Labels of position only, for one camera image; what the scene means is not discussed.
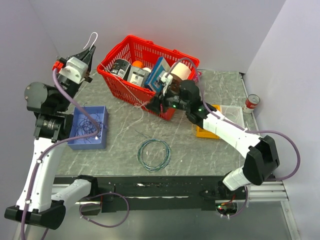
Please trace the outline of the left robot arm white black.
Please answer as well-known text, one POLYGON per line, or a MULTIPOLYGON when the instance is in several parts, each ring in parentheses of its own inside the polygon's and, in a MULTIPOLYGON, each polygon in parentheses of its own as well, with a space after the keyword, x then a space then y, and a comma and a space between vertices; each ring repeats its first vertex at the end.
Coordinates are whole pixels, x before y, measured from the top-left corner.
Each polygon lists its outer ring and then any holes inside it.
POLYGON ((33 156, 23 191, 16 204, 6 208, 6 219, 56 230, 71 205, 82 198, 93 201, 98 197, 97 179, 86 175, 78 176, 66 189, 52 194, 74 119, 66 113, 70 101, 60 90, 73 98, 84 81, 92 81, 89 75, 95 50, 93 45, 67 58, 59 58, 52 67, 57 79, 54 86, 32 82, 26 87, 26 108, 36 117, 33 156))

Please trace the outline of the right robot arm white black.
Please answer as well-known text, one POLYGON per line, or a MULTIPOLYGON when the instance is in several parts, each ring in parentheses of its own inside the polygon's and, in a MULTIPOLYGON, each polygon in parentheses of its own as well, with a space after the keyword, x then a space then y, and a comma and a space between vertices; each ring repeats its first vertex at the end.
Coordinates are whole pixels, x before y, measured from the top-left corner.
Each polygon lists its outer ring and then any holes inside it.
POLYGON ((183 110, 192 124, 217 135, 244 157, 244 165, 226 174, 218 187, 223 199, 230 199, 240 187, 261 185, 280 165, 272 137, 262 137, 236 126, 215 107, 202 101, 200 89, 192 80, 183 80, 178 92, 168 89, 156 93, 146 108, 156 114, 165 113, 169 108, 183 110))

